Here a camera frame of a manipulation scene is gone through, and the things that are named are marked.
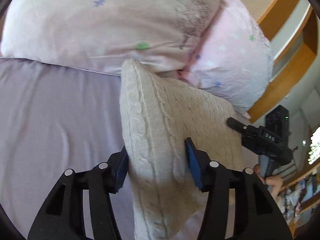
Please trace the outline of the person's right hand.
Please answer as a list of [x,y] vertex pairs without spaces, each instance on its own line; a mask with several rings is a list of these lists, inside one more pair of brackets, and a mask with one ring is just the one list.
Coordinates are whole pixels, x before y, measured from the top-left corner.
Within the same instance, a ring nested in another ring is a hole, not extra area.
[[259,164],[256,164],[253,167],[253,171],[258,175],[259,179],[267,186],[271,186],[271,191],[270,194],[273,197],[274,200],[276,200],[278,194],[281,191],[281,188],[283,186],[283,179],[280,176],[270,176],[270,177],[266,177],[263,178],[260,175],[260,166]]

